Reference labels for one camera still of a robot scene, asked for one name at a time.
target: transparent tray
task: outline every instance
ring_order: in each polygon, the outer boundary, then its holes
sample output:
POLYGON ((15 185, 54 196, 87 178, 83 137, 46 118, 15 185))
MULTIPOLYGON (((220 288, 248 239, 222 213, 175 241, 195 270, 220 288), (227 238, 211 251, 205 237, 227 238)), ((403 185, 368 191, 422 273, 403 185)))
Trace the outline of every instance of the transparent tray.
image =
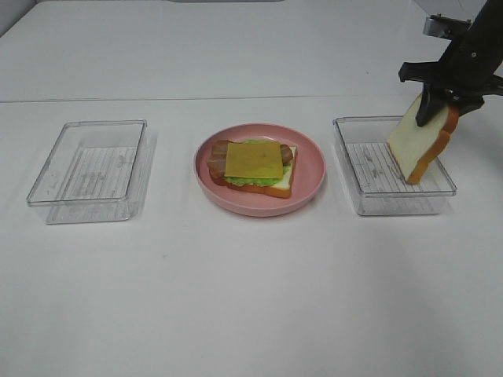
POLYGON ((145 197, 152 146, 145 120, 63 126, 27 197, 46 224, 121 221, 145 197))
POLYGON ((409 185, 387 145, 401 116, 338 118, 336 154, 356 212, 362 216, 438 214, 456 186, 438 159, 409 185))

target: white bread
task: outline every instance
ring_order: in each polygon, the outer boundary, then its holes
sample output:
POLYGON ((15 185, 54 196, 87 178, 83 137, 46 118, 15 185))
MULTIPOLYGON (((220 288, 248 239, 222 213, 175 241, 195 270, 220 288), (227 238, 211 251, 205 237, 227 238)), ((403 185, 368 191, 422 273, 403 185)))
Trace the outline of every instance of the white bread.
POLYGON ((292 195, 292 182, 293 173, 296 167, 297 160, 297 147, 290 146, 293 154, 293 160, 289 165, 288 170, 283 174, 283 178, 278 183, 271 186, 258 186, 258 185, 234 185, 224 178, 214 178, 211 174, 210 177, 214 183, 221 186, 227 186, 230 189, 244 192, 254 192, 257 194, 265 194, 268 196, 276 196, 277 198, 289 198, 292 195))
POLYGON ((411 185, 420 182, 429 163, 447 146, 459 119, 457 107, 445 104, 429 122, 419 127, 416 114, 420 103, 421 96, 412 103, 387 139, 403 177, 411 185))

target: plate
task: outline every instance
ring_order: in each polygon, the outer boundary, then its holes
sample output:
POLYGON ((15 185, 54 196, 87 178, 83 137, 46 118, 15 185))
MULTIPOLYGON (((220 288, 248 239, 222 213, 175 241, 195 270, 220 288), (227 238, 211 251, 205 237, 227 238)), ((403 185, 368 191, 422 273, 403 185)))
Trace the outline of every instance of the plate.
POLYGON ((298 210, 321 187, 326 174, 326 163, 320 148, 309 137, 285 126, 249 123, 233 126, 209 137, 194 156, 197 180, 206 196, 227 210, 256 217, 278 216, 298 210), (292 196, 287 199, 263 194, 240 192, 215 184, 210 177, 206 160, 217 140, 274 139, 282 144, 297 146, 297 161, 292 183, 292 196))

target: cheese slice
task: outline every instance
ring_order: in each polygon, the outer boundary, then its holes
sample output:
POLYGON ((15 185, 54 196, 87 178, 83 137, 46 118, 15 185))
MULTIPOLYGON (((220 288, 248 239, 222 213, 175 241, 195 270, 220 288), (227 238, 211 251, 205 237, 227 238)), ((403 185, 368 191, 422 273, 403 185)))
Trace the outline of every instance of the cheese slice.
POLYGON ((283 163, 280 143, 229 143, 226 177, 282 178, 283 163))

